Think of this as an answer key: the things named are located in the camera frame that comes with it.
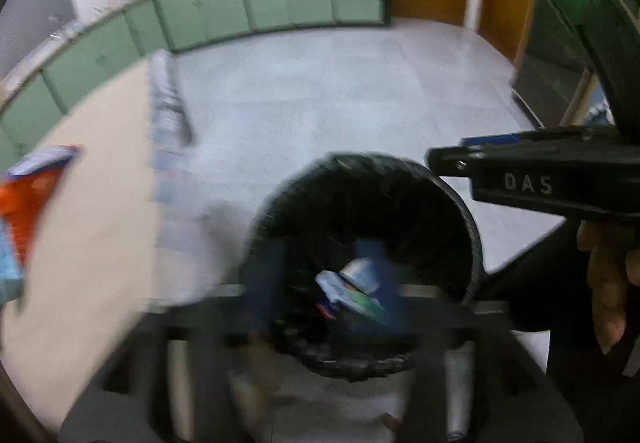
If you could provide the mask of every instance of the human hand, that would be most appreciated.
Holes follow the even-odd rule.
[[[591,313],[596,340],[607,354],[625,333],[627,288],[640,285],[640,248],[632,227],[590,221],[580,225],[577,243],[580,251],[591,252]]]

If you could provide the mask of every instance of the white tile floor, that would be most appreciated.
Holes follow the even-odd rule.
[[[511,97],[510,63],[477,35],[436,22],[256,36],[182,54],[178,70],[196,134],[192,170],[206,201],[237,210],[246,227],[280,181],[327,152],[421,161],[465,136],[531,128]],[[473,202],[465,181],[450,182],[476,218],[489,270],[559,221]],[[534,343],[542,356],[546,343]],[[296,373],[292,383],[316,392],[275,412],[273,441],[390,439],[372,420],[399,409],[401,379],[351,386]],[[338,400],[323,409],[327,394]]]

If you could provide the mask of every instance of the white lettering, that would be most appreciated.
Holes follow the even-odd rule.
[[[524,192],[526,190],[535,192],[535,190],[533,190],[533,185],[531,184],[531,178],[527,174],[525,174],[524,180],[522,180],[522,191]]]
[[[507,190],[515,190],[516,188],[516,177],[510,172],[504,173],[504,186]]]
[[[549,176],[540,177],[540,183],[542,183],[542,189],[540,192],[542,194],[551,195],[553,193],[553,189],[551,188],[551,178]]]

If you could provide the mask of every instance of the trash can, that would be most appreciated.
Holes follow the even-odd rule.
[[[471,300],[484,272],[469,210],[425,166],[383,154],[327,155],[268,199],[241,268],[248,295],[262,297],[252,314],[266,317],[276,350],[349,381],[411,367],[411,333],[353,330],[318,307],[318,273],[340,271],[372,242],[397,283],[436,285],[454,301]]]

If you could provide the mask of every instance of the black garbage bin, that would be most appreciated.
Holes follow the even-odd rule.
[[[241,282],[250,296],[269,296],[254,314],[268,317],[276,350],[350,381],[410,368],[417,344],[410,333],[350,335],[319,311],[316,275],[345,267],[360,239],[380,242],[399,282],[437,285],[454,301],[471,300],[484,272],[469,210],[419,163],[330,154],[286,182],[258,215]]]

